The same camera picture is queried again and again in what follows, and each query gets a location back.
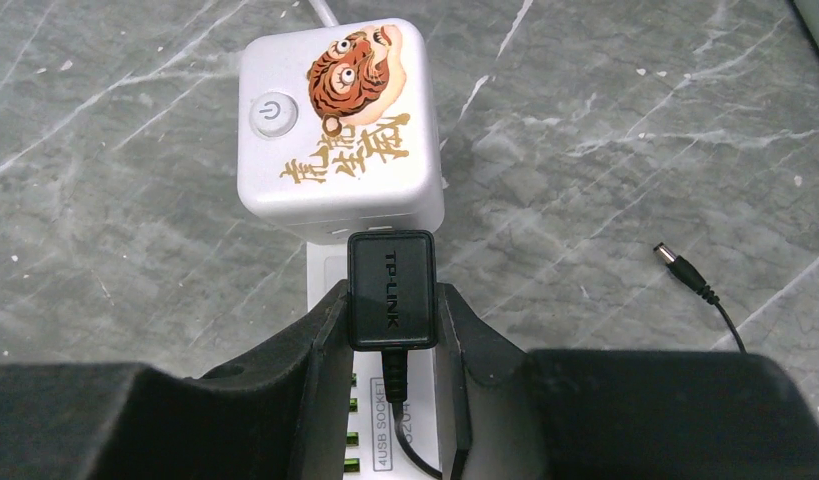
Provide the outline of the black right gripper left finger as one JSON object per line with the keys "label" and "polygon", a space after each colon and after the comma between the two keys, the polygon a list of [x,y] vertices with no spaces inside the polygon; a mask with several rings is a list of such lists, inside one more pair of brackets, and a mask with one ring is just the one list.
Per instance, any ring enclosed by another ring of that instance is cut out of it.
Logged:
{"label": "black right gripper left finger", "polygon": [[0,364],[0,479],[339,479],[347,285],[199,378],[143,363]]}

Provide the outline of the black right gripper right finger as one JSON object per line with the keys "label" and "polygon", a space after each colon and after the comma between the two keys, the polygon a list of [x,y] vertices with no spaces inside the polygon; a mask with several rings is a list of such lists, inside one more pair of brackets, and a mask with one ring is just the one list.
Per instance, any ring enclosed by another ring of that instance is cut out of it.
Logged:
{"label": "black right gripper right finger", "polygon": [[819,479],[819,424],[756,354],[523,351],[437,287],[447,479]]}

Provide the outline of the white USB socket strip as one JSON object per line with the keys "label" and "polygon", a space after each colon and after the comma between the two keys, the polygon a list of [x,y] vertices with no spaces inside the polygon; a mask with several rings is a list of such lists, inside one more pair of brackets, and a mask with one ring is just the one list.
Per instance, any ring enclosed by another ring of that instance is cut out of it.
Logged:
{"label": "white USB socket strip", "polygon": [[[307,306],[312,308],[347,277],[344,244],[306,245]],[[408,400],[403,431],[413,450],[440,469],[434,392],[434,352],[408,354]],[[344,479],[428,479],[395,436],[391,405],[384,395],[381,355],[356,352],[350,388]]]}

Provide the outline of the black TP-Link power adapter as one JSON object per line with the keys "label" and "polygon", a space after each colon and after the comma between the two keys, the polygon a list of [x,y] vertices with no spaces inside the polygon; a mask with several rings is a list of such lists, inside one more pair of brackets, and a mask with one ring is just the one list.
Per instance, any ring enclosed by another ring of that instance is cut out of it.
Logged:
{"label": "black TP-Link power adapter", "polygon": [[403,431],[408,354],[434,352],[439,342],[433,239],[425,231],[360,233],[348,244],[350,343],[381,355],[384,395],[406,456],[433,479],[447,479],[425,462]]}

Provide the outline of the white tiger cube socket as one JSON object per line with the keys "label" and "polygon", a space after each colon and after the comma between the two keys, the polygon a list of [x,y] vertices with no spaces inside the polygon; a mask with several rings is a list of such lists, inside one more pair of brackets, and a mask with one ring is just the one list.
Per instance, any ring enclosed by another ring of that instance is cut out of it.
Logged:
{"label": "white tiger cube socket", "polygon": [[239,70],[237,193],[313,244],[445,216],[426,44],[386,18],[264,36]]}

